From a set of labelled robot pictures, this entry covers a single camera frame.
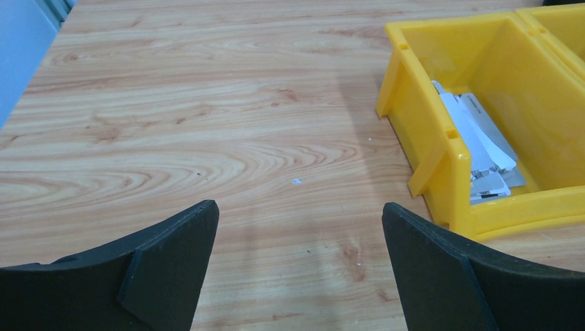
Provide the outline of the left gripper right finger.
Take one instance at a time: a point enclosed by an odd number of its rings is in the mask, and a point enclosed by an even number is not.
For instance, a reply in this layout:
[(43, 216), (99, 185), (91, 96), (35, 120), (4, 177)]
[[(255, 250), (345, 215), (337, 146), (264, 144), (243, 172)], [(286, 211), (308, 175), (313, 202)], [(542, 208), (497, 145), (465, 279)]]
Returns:
[(381, 222), (409, 330), (583, 330), (584, 273), (520, 259), (398, 203)]

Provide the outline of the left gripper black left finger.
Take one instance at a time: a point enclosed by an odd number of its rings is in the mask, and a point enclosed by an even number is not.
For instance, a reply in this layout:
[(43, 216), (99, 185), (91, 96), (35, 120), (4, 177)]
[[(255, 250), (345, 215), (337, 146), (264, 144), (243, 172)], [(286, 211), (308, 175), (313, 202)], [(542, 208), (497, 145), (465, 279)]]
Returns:
[(2, 330), (189, 330), (219, 223), (201, 201), (49, 264), (1, 269)]

